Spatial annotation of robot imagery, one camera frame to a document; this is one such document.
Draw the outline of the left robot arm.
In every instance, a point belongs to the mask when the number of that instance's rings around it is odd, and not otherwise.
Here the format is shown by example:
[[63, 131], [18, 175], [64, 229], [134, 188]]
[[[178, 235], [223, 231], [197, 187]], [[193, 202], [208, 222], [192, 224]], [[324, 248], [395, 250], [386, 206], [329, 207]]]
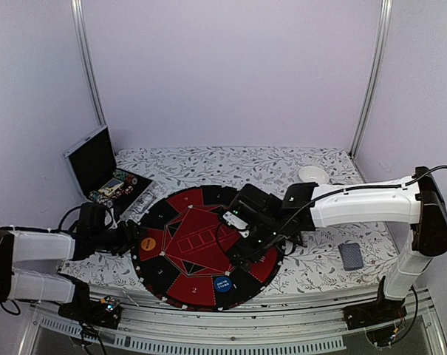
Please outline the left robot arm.
[[92, 300], [89, 286], [76, 277], [22, 270], [28, 262], [82, 261], [96, 252], [123, 255], [146, 233], [132, 220], [117, 222], [113, 211], [97, 203], [75, 207], [78, 219], [65, 229], [0, 226], [0, 305], [7, 301], [55, 302], [58, 313], [80, 322], [118, 320], [119, 302], [106, 296]]

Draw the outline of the blue small blind button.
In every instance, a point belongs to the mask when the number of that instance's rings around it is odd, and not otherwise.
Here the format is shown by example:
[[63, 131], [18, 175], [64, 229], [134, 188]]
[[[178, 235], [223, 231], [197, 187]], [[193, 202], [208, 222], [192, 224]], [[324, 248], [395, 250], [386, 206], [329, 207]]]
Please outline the blue small blind button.
[[233, 287], [230, 277], [220, 276], [214, 279], [214, 289], [218, 293], [227, 293]]

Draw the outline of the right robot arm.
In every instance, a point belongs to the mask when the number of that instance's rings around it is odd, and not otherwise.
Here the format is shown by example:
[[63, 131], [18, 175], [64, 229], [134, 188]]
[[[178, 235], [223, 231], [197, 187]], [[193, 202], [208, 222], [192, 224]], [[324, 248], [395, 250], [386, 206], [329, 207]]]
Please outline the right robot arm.
[[350, 223], [395, 222], [410, 226], [406, 243], [381, 279], [377, 298], [344, 309], [346, 320], [385, 322], [405, 314], [409, 289], [431, 260], [447, 252], [447, 211], [433, 169], [412, 176], [358, 185], [295, 183], [282, 199], [244, 185], [219, 219], [241, 238], [226, 251], [235, 266], [259, 262], [282, 239], [303, 231]]

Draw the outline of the orange big blind button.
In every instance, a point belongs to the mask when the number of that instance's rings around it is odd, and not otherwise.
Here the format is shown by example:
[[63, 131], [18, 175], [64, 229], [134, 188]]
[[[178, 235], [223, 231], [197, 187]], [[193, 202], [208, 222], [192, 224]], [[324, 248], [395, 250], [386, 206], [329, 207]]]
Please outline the orange big blind button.
[[152, 237], [146, 237], [140, 242], [140, 247], [144, 251], [151, 251], [156, 247], [156, 240]]

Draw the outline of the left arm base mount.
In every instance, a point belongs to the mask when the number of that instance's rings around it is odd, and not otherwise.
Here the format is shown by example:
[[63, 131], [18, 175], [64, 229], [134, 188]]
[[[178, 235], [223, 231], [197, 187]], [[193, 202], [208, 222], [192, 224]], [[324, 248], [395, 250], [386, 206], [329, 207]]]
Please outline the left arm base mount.
[[76, 296], [71, 303], [59, 305], [58, 315], [85, 325], [117, 330], [122, 310], [120, 302], [114, 297], [91, 300]]

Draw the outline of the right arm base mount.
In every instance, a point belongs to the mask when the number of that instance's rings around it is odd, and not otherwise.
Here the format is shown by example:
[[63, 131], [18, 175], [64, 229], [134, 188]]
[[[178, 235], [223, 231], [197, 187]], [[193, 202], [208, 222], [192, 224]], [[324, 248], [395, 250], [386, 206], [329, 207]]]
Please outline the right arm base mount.
[[343, 308], [349, 330], [391, 322], [406, 316], [405, 300], [388, 300], [383, 294], [374, 301]]

